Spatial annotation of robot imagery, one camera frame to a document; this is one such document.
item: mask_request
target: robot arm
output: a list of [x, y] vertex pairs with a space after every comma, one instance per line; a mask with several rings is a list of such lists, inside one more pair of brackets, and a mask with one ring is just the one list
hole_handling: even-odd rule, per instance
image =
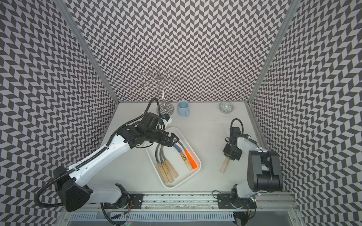
[[247, 138], [239, 137], [237, 146], [249, 150], [247, 180], [236, 184], [231, 190], [232, 200], [252, 198], [265, 193], [283, 189], [282, 170], [279, 154], [259, 147]]
[[[64, 205], [67, 211], [75, 211], [85, 204], [108, 202], [116, 203], [121, 196], [128, 196], [120, 185], [96, 185], [90, 179], [121, 154], [138, 147], [145, 141], [156, 142], [172, 147], [179, 141], [178, 137], [165, 132], [171, 118], [167, 115], [148, 113], [152, 99], [143, 115], [121, 126], [112, 135], [107, 144], [87, 156], [85, 159], [65, 168], [60, 166], [53, 172], [54, 179], [42, 187], [35, 195], [35, 203], [39, 207], [57, 207]], [[52, 184], [61, 199], [61, 203], [46, 204], [40, 201], [40, 195]]]

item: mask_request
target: chevron patterned wall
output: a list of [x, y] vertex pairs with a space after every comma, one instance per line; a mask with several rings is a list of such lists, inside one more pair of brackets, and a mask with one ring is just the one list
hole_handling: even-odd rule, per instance
[[173, 68], [167, 100], [247, 100], [290, 0], [65, 0], [120, 101], [158, 96], [140, 71]]
[[308, 225], [362, 225], [361, 8], [302, 1], [253, 102]]
[[49, 225], [34, 193], [98, 146], [115, 103], [51, 0], [1, 0], [0, 17], [0, 225]]

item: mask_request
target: black bracket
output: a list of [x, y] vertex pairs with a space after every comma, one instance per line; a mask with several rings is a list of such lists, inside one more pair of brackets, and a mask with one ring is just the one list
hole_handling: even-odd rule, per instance
[[[241, 208], [236, 208], [231, 203], [231, 197], [230, 194], [217, 194], [218, 197], [218, 205], [219, 209], [247, 209], [248, 203], [250, 203], [250, 199], [248, 198], [238, 198], [238, 204], [241, 206]], [[251, 202], [251, 208], [255, 208], [255, 203]]]
[[[144, 194], [129, 194], [129, 196], [130, 196], [129, 202], [132, 201], [131, 209], [141, 209]], [[105, 202], [103, 206], [105, 209], [118, 209], [117, 203], [111, 204]]]
[[237, 226], [245, 226], [249, 221], [249, 214], [247, 212], [234, 212], [233, 223]]

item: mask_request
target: wooden handle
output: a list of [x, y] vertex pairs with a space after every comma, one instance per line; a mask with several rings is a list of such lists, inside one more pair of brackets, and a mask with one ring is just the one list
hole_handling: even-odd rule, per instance
[[178, 177], [178, 174], [176, 172], [176, 170], [172, 167], [171, 163], [166, 159], [165, 160], [166, 166], [168, 167], [168, 169], [171, 171], [172, 175], [174, 178]]
[[157, 163], [157, 166], [158, 166], [158, 168], [159, 168], [159, 170], [160, 170], [160, 172], [161, 172], [161, 175], [160, 175], [160, 176], [161, 176], [161, 178], [162, 178], [163, 183], [167, 183], [167, 182], [168, 182], [168, 178], [167, 178], [167, 176], [166, 176], [165, 171], [164, 171], [163, 168], [162, 168], [161, 163], [158, 162], [158, 163]]
[[188, 159], [188, 160], [190, 161], [190, 163], [191, 163], [192, 168], [193, 168], [193, 169], [196, 169], [196, 168], [197, 168], [196, 162], [194, 161], [194, 159], [191, 157], [191, 155], [189, 154], [189, 152], [188, 152], [186, 149], [184, 149], [184, 151], [185, 151], [185, 154], [186, 154], [186, 156], [187, 156], [187, 159]]
[[226, 158], [225, 158], [224, 163], [223, 163], [223, 165], [221, 166], [220, 173], [223, 174], [223, 173], [225, 172], [226, 167], [227, 167], [227, 165], [229, 164], [229, 160], [230, 160], [229, 157], [226, 157]]
[[161, 177], [161, 179], [163, 181], [163, 178], [161, 176], [161, 171], [160, 171], [160, 168], [158, 167], [158, 165], [156, 166], [156, 170], [157, 170], [158, 175], [160, 175], [160, 177]]
[[180, 152], [180, 155], [181, 155], [182, 159], [184, 160], [184, 163], [186, 164], [187, 168], [188, 168], [189, 170], [192, 170], [192, 166], [191, 166], [190, 162], [187, 160], [187, 158], [186, 158], [186, 156], [184, 155], [184, 153], [183, 153], [183, 152]]
[[191, 166], [190, 162], [189, 162], [187, 159], [186, 159], [184, 162], [185, 162], [187, 168], [188, 168], [189, 170], [192, 170], [192, 166]]
[[170, 183], [172, 183], [172, 182], [173, 182], [173, 178], [172, 178], [170, 172], [168, 171], [167, 166], [166, 166], [165, 163], [162, 163], [162, 168], [163, 168], [163, 170], [164, 170], [165, 173], [166, 173], [166, 176], [167, 176], [168, 181], [170, 181]]

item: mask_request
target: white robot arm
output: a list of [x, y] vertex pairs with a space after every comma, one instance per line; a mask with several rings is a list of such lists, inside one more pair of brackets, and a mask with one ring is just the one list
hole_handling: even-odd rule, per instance
[[[233, 123], [239, 121], [239, 127], [233, 127]], [[244, 134], [244, 126], [240, 119], [235, 118], [230, 124], [230, 137], [223, 153], [225, 161], [220, 169], [224, 173], [229, 160], [239, 160], [241, 154], [248, 159], [247, 180], [236, 184], [231, 189], [231, 200], [251, 199], [253, 196], [265, 193], [281, 191], [283, 189], [283, 178], [279, 155], [259, 147], [257, 142]]]
[[[157, 142], [169, 147], [179, 141], [175, 134], [172, 133], [169, 136], [169, 133], [164, 131], [167, 124], [171, 122], [167, 114], [161, 115], [160, 111], [159, 115], [147, 112], [153, 100], [158, 104], [157, 99], [150, 100], [144, 114], [119, 127], [108, 142], [98, 150], [67, 168], [63, 166], [56, 168], [53, 172], [54, 179], [35, 195], [35, 203], [45, 208], [64, 205], [67, 211], [75, 211], [89, 203], [120, 202], [122, 194], [127, 194], [120, 184], [105, 186], [91, 184], [89, 180], [115, 158], [145, 141]], [[55, 204], [41, 202], [41, 194], [52, 184], [55, 185], [55, 190], [62, 202]]]

